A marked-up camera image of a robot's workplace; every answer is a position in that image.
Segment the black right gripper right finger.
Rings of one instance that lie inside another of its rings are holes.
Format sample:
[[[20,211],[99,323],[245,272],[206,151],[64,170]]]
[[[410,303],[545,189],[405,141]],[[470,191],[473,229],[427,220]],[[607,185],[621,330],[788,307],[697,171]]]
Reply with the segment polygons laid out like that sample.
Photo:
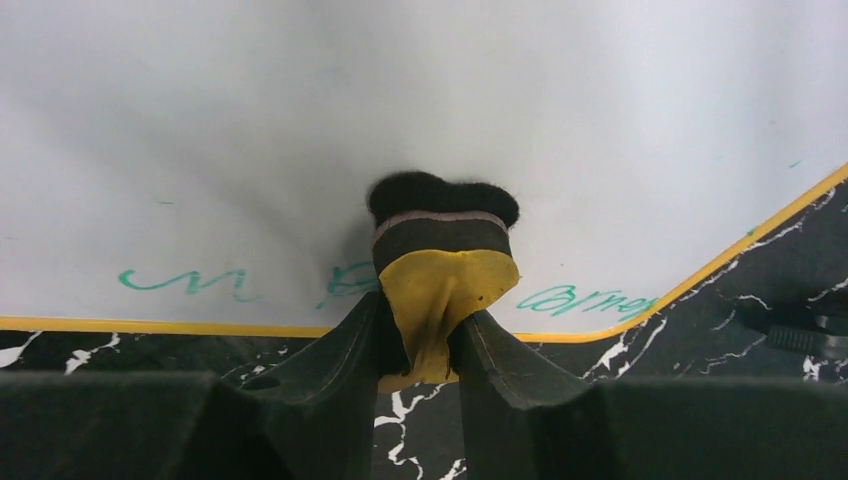
[[[847,392],[801,380],[587,383],[479,312],[457,329],[472,479],[843,479]]]

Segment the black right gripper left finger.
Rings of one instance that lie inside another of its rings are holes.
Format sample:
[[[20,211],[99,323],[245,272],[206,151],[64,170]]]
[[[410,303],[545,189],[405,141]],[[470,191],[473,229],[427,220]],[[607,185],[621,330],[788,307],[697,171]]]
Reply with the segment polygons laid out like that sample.
[[[365,479],[387,314],[345,319],[237,388],[201,372],[5,373],[5,479]]]

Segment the yellow black eraser pad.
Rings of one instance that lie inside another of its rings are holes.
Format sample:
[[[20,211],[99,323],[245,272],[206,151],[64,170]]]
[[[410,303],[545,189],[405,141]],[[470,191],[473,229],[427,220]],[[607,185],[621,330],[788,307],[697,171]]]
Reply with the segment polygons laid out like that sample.
[[[509,236],[519,204],[501,187],[423,171],[378,180],[367,203],[374,270],[406,358],[378,389],[454,383],[449,336],[519,282]]]

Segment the yellow-framed whiteboard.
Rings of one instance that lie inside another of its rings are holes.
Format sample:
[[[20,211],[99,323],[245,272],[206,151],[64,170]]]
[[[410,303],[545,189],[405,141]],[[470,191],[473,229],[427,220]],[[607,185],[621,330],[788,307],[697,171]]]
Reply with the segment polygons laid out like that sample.
[[[845,178],[847,5],[1,5],[5,329],[318,336],[402,170],[518,200],[506,328],[615,335]]]

